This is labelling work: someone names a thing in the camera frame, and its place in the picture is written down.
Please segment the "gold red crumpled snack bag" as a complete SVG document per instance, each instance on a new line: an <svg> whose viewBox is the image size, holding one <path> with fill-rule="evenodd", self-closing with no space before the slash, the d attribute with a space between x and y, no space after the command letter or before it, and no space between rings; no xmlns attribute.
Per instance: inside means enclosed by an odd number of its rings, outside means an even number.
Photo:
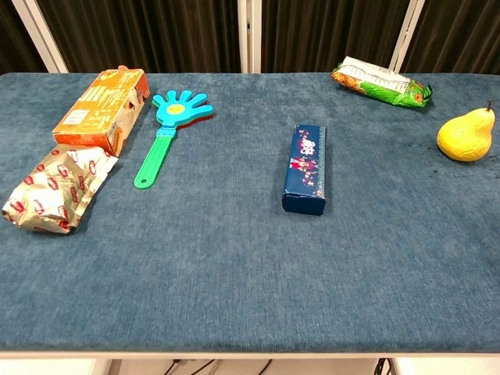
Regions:
<svg viewBox="0 0 500 375"><path fill-rule="evenodd" d="M2 216L26 230L68 234L117 161L98 146L58 144L12 191Z"/></svg>

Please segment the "black pleated curtain panel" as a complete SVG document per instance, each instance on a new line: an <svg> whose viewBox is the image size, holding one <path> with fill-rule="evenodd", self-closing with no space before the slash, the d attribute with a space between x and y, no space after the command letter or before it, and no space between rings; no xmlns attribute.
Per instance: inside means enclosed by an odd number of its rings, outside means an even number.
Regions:
<svg viewBox="0 0 500 375"><path fill-rule="evenodd" d="M425 0L401 71L500 75L500 0Z"/></svg>
<svg viewBox="0 0 500 375"><path fill-rule="evenodd" d="M261 71L330 72L346 56L388 67L410 0L262 0Z"/></svg>
<svg viewBox="0 0 500 375"><path fill-rule="evenodd" d="M11 0L0 0L0 75L47 73L38 50Z"/></svg>
<svg viewBox="0 0 500 375"><path fill-rule="evenodd" d="M71 73L238 73L238 0L37 0Z"/></svg>

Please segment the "white frame post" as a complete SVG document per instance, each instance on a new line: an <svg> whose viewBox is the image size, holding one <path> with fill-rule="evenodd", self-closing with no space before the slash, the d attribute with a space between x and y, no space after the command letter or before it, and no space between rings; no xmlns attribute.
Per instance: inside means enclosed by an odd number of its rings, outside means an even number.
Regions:
<svg viewBox="0 0 500 375"><path fill-rule="evenodd" d="M68 73L37 0L11 0L49 73Z"/></svg>
<svg viewBox="0 0 500 375"><path fill-rule="evenodd" d="M263 0L237 0L239 54L242 73L262 72Z"/></svg>
<svg viewBox="0 0 500 375"><path fill-rule="evenodd" d="M399 73L426 0L410 0L388 69Z"/></svg>

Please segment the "blue fabric table cover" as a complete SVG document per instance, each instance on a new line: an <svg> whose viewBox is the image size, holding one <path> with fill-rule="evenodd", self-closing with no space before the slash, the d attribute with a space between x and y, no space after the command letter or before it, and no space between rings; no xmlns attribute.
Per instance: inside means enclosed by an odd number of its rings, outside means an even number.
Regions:
<svg viewBox="0 0 500 375"><path fill-rule="evenodd" d="M0 76L0 210L93 80ZM417 80L422 109L328 73L149 75L155 94L206 93L214 117L178 131L141 191L146 105L71 234L0 214L0 352L500 353L500 76ZM447 157L442 125L488 100L486 156ZM322 216L282 207L299 124L327 129Z"/></svg>

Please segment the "orange cardboard carton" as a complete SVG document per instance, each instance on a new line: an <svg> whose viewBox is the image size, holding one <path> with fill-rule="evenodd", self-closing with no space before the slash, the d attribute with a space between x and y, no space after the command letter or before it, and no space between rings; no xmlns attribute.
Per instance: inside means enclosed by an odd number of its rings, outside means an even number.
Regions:
<svg viewBox="0 0 500 375"><path fill-rule="evenodd" d="M55 142L122 152L150 96L144 70L119 66L102 71L52 131Z"/></svg>

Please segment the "blue green hand clapper toy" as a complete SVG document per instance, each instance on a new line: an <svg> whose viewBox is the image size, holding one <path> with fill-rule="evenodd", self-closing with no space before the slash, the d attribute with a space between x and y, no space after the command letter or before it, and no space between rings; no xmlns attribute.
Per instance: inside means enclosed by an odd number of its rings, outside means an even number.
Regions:
<svg viewBox="0 0 500 375"><path fill-rule="evenodd" d="M141 190L150 188L155 183L170 144L177 135L177 128L210 118L214 113L206 93L193 95L191 91L182 91L177 95L176 91L170 90L164 96L154 95L152 104L156 107L155 119L160 128L134 178L134 186Z"/></svg>

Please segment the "blue printed cardboard box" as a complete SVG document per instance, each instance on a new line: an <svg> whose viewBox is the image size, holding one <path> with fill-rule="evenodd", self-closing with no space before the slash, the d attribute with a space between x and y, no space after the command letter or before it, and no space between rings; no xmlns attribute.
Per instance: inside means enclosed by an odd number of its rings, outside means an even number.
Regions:
<svg viewBox="0 0 500 375"><path fill-rule="evenodd" d="M286 212L323 215L327 202L326 140L326 127L305 124L294 127L282 193Z"/></svg>

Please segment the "green white snack packet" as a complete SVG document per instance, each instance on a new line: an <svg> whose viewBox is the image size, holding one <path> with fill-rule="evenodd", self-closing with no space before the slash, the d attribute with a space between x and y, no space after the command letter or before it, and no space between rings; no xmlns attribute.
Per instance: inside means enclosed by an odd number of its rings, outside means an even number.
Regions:
<svg viewBox="0 0 500 375"><path fill-rule="evenodd" d="M429 84L424 86L393 70L349 56L330 75L347 89L391 105L423 108L433 94Z"/></svg>

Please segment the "yellow pear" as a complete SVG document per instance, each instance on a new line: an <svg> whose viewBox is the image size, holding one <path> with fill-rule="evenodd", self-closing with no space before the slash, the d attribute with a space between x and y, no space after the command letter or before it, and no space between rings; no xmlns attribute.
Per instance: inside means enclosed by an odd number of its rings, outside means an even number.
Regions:
<svg viewBox="0 0 500 375"><path fill-rule="evenodd" d="M474 109L450 119L437 133L437 146L447 157L459 162L475 162L490 150L495 112L491 100L487 107Z"/></svg>

